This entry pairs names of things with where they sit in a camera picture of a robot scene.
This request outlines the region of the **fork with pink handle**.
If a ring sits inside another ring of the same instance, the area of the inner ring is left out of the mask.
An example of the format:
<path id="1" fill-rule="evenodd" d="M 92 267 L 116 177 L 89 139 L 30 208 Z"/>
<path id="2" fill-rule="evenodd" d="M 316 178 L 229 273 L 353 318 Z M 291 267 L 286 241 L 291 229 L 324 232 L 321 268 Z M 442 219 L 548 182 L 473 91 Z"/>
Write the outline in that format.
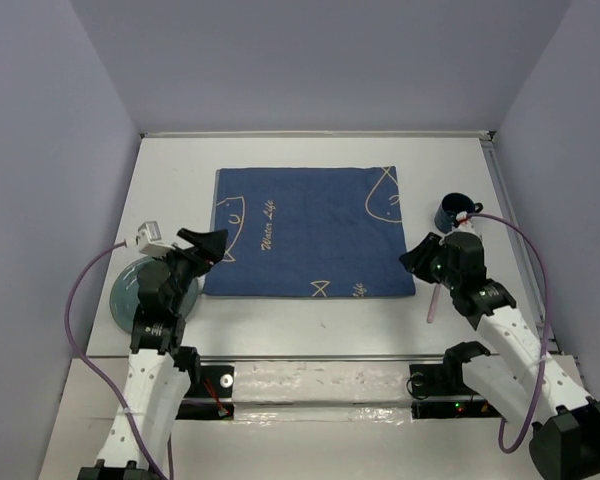
<path id="1" fill-rule="evenodd" d="M 426 322 L 431 324 L 434 322 L 436 317 L 437 305 L 440 297 L 441 285 L 436 284 L 432 291 L 431 300 L 427 312 Z"/>

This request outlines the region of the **dark blue mug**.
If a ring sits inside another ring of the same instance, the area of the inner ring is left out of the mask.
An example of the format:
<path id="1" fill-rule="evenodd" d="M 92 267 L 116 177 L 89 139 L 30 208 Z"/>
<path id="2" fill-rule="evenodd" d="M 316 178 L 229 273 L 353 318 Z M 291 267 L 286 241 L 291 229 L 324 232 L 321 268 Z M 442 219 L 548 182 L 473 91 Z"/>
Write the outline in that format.
<path id="1" fill-rule="evenodd" d="M 443 234 L 448 234 L 458 225 L 456 217 L 460 213 L 481 213 L 484 205 L 474 202 L 462 193 L 449 193 L 445 195 L 434 215 L 434 225 Z"/>

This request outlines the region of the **blue cloth placemat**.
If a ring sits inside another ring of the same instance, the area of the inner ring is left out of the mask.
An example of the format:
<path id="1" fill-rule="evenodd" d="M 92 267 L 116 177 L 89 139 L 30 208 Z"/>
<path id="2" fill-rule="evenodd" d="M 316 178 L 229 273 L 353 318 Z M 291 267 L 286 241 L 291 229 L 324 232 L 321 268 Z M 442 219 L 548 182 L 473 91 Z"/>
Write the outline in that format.
<path id="1" fill-rule="evenodd" d="M 203 291 L 216 297 L 393 298 L 416 292 L 397 170 L 225 168 L 215 229 L 228 232 Z"/>

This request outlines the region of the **teal plate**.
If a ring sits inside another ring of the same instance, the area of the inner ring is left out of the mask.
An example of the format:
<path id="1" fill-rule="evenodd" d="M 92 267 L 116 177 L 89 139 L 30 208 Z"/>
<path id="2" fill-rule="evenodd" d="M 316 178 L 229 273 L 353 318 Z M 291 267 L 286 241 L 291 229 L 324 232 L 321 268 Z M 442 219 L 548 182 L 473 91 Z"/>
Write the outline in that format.
<path id="1" fill-rule="evenodd" d="M 184 325 L 187 322 L 200 292 L 199 275 L 197 270 L 187 270 L 186 276 L 182 277 L 188 281 L 188 287 L 180 297 L 178 309 L 170 316 L 164 313 L 162 318 L 149 322 L 140 318 L 139 299 L 139 273 L 144 267 L 153 269 L 160 261 L 151 257 L 144 257 L 128 265 L 117 277 L 109 296 L 109 307 L 111 315 L 120 329 L 126 333 L 134 334 L 134 328 L 140 326 L 140 321 L 146 327 L 147 335 L 171 335 L 182 336 Z"/>

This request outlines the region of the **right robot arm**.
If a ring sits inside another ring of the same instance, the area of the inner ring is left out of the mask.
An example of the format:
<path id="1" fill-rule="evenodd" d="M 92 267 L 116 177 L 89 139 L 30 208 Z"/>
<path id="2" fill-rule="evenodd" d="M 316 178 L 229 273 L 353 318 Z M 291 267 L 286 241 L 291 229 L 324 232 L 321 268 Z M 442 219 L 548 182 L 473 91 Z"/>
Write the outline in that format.
<path id="1" fill-rule="evenodd" d="M 529 437 L 544 479 L 600 474 L 600 400 L 575 382 L 533 333 L 516 301 L 490 279 L 481 239 L 429 233 L 399 258 L 416 278 L 448 289 L 456 311 L 480 336 L 450 348 L 440 368 L 450 391 L 469 388 Z"/>

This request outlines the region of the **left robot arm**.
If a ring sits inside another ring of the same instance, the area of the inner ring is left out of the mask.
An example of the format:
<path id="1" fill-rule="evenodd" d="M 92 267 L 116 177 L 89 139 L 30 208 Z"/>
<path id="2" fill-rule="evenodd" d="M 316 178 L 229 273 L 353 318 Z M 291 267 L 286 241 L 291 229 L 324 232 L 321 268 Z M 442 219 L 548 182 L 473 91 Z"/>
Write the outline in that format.
<path id="1" fill-rule="evenodd" d="M 75 354 L 102 379 L 118 401 L 103 447 L 81 479 L 170 479 L 174 474 L 172 430 L 185 398 L 201 383 L 196 348 L 182 343 L 184 304 L 193 284 L 225 255 L 228 232 L 198 233 L 182 228 L 181 248 L 163 241 L 154 221 L 115 249 L 134 249 L 148 257 L 136 275 L 135 309 L 125 384 L 118 387 L 85 353 Z"/>

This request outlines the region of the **aluminium rail frame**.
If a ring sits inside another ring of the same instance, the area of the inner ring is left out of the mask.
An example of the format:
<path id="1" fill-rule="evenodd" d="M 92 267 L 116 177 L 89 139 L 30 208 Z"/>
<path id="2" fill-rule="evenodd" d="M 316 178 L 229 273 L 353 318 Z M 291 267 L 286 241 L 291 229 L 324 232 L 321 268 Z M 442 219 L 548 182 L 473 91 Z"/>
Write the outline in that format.
<path id="1" fill-rule="evenodd" d="M 485 206 L 478 220 L 489 275 L 514 296 L 524 318 L 539 319 L 536 291 L 519 244 L 498 223 L 510 207 L 493 159 L 466 137 L 186 137 L 142 142 L 125 206 L 124 228 L 158 222 L 173 238 L 186 227 L 212 223 L 218 170 L 235 167 L 375 167 L 397 170 L 406 242 L 414 246 L 433 228 L 448 193 Z M 432 286 L 418 283 L 400 299 L 203 299 L 185 339 L 213 357 L 329 358 L 436 355 L 476 332 L 447 295 L 433 323 L 426 322 Z"/>

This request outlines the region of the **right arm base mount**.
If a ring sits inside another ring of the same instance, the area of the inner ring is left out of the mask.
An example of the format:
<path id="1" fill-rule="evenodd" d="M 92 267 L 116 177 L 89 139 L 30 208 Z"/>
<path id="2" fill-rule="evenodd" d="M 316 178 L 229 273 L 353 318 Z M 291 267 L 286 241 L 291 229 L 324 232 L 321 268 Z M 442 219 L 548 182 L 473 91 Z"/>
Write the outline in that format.
<path id="1" fill-rule="evenodd" d="M 498 418 L 499 412 L 484 397 L 444 377 L 441 364 L 413 364 L 406 380 L 416 420 Z"/>

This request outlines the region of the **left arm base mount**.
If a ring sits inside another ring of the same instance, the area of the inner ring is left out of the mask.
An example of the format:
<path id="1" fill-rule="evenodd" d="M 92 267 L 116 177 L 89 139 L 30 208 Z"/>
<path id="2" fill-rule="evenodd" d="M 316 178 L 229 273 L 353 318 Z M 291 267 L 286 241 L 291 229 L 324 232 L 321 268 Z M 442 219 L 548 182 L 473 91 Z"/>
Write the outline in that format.
<path id="1" fill-rule="evenodd" d="M 234 417 L 235 368 L 231 364 L 202 365 L 200 381 L 184 396 L 176 419 L 230 421 Z"/>

